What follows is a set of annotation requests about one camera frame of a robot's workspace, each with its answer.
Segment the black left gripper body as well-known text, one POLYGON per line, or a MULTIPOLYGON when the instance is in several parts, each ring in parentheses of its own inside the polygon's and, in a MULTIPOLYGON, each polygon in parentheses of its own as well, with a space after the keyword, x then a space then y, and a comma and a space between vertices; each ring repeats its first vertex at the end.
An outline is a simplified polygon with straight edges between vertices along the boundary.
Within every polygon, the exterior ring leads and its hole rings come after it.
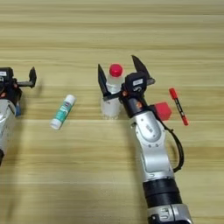
POLYGON ((22 90, 16 82, 0 82, 0 100, 5 99, 11 102, 18 102, 21 98, 22 90))

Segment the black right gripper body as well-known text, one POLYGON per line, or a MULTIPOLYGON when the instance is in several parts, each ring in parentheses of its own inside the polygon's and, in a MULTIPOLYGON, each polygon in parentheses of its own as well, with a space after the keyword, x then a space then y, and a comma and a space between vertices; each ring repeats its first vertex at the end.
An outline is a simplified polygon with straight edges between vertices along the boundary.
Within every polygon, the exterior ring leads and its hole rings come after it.
POLYGON ((129 92, 123 90, 121 93, 121 103, 128 117, 134 117, 148 110, 148 104, 144 99, 142 91, 129 92))

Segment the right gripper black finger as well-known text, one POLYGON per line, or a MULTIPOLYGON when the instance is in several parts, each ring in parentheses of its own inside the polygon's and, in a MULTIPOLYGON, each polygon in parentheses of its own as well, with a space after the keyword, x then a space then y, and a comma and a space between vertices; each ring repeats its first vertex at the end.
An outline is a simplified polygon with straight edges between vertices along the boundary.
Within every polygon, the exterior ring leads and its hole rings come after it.
POLYGON ((148 85, 153 85, 156 81, 154 78, 151 77, 149 71, 147 70, 145 64, 135 55, 132 55, 133 63, 135 66, 135 69, 138 72, 142 72, 146 75, 146 80, 148 85))
POLYGON ((105 75, 101 65, 98 65, 98 83, 101 88, 102 99, 106 101, 120 97, 122 85, 122 67, 112 64, 108 76, 105 75))

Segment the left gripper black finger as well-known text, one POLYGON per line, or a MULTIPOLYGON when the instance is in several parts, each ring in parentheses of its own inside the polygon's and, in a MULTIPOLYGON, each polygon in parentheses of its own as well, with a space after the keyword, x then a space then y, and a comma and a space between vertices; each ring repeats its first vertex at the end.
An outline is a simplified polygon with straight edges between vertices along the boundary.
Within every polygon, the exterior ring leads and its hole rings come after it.
POLYGON ((29 87, 34 88, 37 80, 36 70, 33 67, 29 72, 29 80, 28 81, 20 81, 17 85, 19 87, 29 87))

